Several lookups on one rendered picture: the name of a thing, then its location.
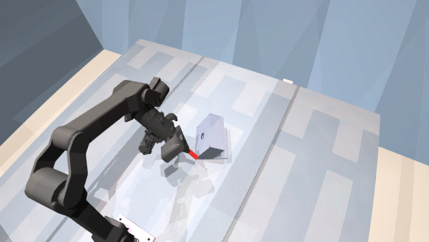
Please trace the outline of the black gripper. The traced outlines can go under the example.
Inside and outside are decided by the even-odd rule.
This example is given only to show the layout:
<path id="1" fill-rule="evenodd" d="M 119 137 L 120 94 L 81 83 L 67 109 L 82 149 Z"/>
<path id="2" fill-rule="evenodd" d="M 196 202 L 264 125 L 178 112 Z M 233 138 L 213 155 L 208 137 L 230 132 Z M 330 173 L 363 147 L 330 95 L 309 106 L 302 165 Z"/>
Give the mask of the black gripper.
<path id="1" fill-rule="evenodd" d="M 165 116 L 161 111 L 158 117 L 148 127 L 145 127 L 149 135 L 152 133 L 159 139 L 159 143 L 165 141 L 165 144 L 161 147 L 161 159 L 167 163 L 181 152 L 190 153 L 180 126 L 175 127 L 172 120 L 178 120 L 174 113 L 169 113 Z"/>

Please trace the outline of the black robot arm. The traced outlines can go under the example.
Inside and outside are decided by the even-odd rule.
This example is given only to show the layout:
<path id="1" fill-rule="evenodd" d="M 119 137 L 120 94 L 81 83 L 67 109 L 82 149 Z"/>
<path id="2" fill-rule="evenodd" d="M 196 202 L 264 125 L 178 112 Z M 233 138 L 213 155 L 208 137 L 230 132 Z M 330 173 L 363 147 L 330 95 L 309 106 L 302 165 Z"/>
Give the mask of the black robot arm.
<path id="1" fill-rule="evenodd" d="M 112 95 L 67 125 L 57 127 L 49 144 L 35 159 L 25 195 L 68 216 L 89 231 L 94 242 L 138 242 L 124 223 L 101 215 L 89 202 L 85 182 L 89 143 L 124 116 L 148 127 L 157 117 L 170 88 L 153 77 L 149 84 L 123 80 Z M 69 175 L 54 169 L 55 161 L 67 151 Z"/>

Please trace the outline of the grey sloped panel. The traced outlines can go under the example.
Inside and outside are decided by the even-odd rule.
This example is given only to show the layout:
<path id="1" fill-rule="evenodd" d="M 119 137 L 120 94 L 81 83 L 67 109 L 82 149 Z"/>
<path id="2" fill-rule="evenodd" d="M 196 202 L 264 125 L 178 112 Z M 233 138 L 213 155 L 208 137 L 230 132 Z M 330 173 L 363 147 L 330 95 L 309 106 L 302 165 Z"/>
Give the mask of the grey sloped panel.
<path id="1" fill-rule="evenodd" d="M 196 153 L 199 160 L 228 159 L 227 130 L 224 117 L 209 113 L 196 128 Z"/>

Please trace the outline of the red peg with white band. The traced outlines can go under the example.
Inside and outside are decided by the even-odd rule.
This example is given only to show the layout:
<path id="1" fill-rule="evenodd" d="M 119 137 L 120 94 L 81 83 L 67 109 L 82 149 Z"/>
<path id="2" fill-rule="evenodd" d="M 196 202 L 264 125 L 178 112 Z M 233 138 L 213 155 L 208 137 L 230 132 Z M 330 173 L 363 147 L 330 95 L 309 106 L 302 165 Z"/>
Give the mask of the red peg with white band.
<path id="1" fill-rule="evenodd" d="M 192 156 L 195 160 L 198 159 L 198 156 L 194 152 L 192 152 L 191 150 L 190 150 L 189 155 Z"/>

